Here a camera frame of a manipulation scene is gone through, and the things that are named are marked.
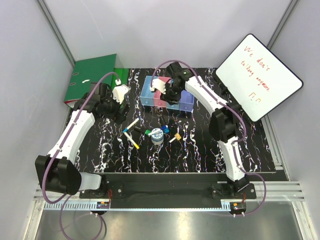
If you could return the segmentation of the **light blue drawer box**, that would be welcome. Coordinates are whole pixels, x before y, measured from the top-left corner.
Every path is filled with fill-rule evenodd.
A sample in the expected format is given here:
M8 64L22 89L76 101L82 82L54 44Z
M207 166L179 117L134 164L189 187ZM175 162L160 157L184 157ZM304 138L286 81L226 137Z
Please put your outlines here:
M167 101L166 102L166 108L169 110L179 110L180 109L180 101Z

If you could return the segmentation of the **pink drawer box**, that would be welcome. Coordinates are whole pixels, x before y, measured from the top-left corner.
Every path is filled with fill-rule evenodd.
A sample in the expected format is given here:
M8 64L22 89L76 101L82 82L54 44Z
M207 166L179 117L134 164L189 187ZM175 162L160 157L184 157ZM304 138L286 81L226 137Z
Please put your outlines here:
M159 76L158 78L164 83L170 83L171 82L171 78L170 77ZM154 92L153 104L154 104L155 107L159 107L159 108L166 108L167 107L167 102L164 101L164 100L161 100L161 92L159 90L156 90Z

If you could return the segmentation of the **white marker yellow cap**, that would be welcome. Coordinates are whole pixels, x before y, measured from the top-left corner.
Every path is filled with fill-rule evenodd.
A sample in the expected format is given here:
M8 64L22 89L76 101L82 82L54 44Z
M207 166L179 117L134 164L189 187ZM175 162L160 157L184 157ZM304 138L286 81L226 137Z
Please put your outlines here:
M124 135L127 137L127 139L134 145L134 147L138 150L140 147L138 144L131 138L131 136L127 133L124 132Z

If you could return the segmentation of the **sky blue drawer box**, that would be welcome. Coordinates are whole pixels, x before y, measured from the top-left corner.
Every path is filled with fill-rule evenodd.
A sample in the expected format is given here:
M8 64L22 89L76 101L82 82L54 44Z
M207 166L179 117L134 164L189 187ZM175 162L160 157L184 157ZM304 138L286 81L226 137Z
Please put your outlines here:
M143 106L154 107L154 92L151 92L151 76L146 76L140 93L140 102Z

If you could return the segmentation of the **white marker dark blue cap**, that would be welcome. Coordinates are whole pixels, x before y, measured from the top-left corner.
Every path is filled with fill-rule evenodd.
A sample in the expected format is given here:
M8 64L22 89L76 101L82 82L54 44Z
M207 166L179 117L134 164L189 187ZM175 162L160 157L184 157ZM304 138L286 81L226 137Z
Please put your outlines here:
M147 135L151 136L151 135L155 135L155 134L158 134L158 133L164 133L164 131L161 128L154 128Z

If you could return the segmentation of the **small tan cork stamp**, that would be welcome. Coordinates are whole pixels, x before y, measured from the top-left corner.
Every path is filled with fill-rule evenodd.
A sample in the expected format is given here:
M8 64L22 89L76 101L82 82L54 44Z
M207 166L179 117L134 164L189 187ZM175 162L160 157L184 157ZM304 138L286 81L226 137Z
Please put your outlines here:
M169 143L172 143L175 140L179 141L180 139L181 139L181 135L179 133L176 133L174 137L169 141Z

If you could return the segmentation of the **blue cleaning gel jar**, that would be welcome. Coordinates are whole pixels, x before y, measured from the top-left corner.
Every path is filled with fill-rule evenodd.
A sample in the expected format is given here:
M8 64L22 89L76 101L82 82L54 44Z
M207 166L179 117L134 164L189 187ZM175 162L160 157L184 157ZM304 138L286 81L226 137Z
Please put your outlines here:
M159 132L150 136L150 139L154 145L160 145L164 141L164 133Z

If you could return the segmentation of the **purple drawer box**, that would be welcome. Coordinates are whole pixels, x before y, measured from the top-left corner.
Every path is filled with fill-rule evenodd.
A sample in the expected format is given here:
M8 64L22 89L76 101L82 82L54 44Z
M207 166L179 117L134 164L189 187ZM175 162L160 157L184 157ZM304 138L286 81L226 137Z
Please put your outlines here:
M179 110L192 112L194 108L194 102L195 102L194 96L190 92L183 90L181 92L181 97L179 101Z

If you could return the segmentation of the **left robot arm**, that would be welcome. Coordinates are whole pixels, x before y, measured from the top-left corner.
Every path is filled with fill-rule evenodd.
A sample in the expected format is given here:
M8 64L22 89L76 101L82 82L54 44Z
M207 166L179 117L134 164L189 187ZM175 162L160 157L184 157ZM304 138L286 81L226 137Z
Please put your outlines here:
M94 82L90 92L75 102L71 119L58 142L47 155L39 155L35 160L42 192L73 196L88 191L97 198L108 193L106 177L78 171L75 160L85 136L96 121L107 118L120 125L126 120L130 110L126 96L130 90L122 83L112 88L106 83Z

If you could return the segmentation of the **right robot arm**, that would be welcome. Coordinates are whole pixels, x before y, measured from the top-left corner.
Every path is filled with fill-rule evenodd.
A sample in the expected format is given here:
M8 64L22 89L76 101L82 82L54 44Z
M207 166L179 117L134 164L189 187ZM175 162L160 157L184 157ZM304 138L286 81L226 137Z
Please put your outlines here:
M227 183L221 187L220 195L239 198L249 185L246 171L241 163L239 151L238 105L219 97L201 77L192 69L183 69L178 61L172 61L166 67L172 83L164 85L160 98L170 105L177 104L183 90L191 93L211 115L209 133L218 142L226 167Z

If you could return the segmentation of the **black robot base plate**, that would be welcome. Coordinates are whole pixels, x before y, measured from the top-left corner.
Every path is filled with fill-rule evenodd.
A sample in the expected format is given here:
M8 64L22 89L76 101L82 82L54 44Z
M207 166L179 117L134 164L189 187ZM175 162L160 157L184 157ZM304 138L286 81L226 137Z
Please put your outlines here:
M236 196L220 195L227 183L224 173L104 173L107 194L97 197L89 191L80 193L85 200L110 200L113 211L214 211L227 210L224 202L256 200L250 183Z

